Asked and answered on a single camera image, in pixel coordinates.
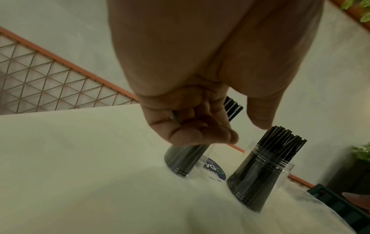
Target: human hand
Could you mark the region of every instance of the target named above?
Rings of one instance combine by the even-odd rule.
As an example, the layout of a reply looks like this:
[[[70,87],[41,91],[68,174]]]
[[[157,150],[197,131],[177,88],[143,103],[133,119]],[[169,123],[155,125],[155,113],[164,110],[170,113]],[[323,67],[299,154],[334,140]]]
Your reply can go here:
[[[229,87],[268,129],[317,30],[322,0],[110,0],[117,57],[148,124],[175,145],[236,143]],[[177,122],[171,118],[174,114]]]

